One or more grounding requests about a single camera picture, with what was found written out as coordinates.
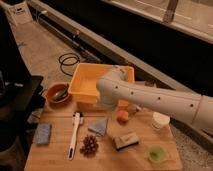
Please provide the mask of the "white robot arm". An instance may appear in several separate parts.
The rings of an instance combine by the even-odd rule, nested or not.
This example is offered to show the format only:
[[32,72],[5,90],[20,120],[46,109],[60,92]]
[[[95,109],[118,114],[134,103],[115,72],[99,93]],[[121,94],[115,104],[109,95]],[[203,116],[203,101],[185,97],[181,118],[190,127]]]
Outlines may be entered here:
[[113,66],[96,81],[98,100],[105,110],[113,111],[125,100],[213,134],[213,97],[139,86],[125,81],[125,76],[122,66]]

